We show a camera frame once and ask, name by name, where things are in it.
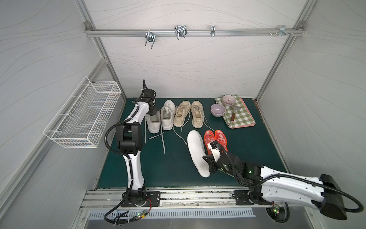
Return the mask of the beige sneaker with red insole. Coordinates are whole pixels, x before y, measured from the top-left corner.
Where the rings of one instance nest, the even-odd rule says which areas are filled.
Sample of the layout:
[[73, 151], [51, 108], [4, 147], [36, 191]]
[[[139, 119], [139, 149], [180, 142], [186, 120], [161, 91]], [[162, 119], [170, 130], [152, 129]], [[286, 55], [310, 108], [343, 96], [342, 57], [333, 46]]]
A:
[[191, 113], [193, 116], [192, 125], [194, 128], [202, 128], [205, 125], [209, 130], [214, 131], [206, 119], [204, 108], [201, 102], [193, 101], [191, 104]]

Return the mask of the white insole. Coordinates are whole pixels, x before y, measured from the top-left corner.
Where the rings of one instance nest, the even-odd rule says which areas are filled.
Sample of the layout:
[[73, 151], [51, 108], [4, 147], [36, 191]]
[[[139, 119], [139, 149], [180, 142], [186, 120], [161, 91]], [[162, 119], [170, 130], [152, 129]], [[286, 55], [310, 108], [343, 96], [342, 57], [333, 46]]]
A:
[[207, 178], [210, 176], [209, 165], [203, 159], [205, 156], [205, 146], [203, 139], [198, 131], [192, 130], [187, 136], [188, 149], [192, 158], [192, 161], [197, 168], [199, 174]]
[[218, 142], [213, 141], [211, 143], [208, 143], [207, 147], [208, 147], [208, 151], [211, 152], [211, 155], [213, 155], [215, 162], [217, 162], [221, 157], [221, 152], [218, 147]]

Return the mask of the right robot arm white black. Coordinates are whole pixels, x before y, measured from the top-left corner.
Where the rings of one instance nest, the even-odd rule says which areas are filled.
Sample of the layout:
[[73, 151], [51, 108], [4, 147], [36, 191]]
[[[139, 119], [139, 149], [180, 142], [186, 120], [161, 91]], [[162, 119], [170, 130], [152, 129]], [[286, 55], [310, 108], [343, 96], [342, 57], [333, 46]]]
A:
[[203, 159], [209, 171], [221, 171], [247, 187], [246, 196], [252, 204], [295, 203], [318, 209], [332, 219], [347, 219], [341, 189], [332, 176], [302, 177], [242, 162], [216, 141], [209, 143], [208, 148], [212, 153]]

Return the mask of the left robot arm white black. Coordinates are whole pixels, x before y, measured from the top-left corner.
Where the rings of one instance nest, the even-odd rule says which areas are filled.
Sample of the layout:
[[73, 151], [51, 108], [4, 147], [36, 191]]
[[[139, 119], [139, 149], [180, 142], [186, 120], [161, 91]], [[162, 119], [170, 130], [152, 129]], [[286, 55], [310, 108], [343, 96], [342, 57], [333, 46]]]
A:
[[124, 153], [128, 175], [130, 200], [145, 201], [146, 188], [141, 168], [143, 148], [142, 122], [146, 115], [156, 114], [156, 92], [144, 87], [140, 96], [134, 100], [134, 108], [124, 123], [116, 127], [117, 149]]

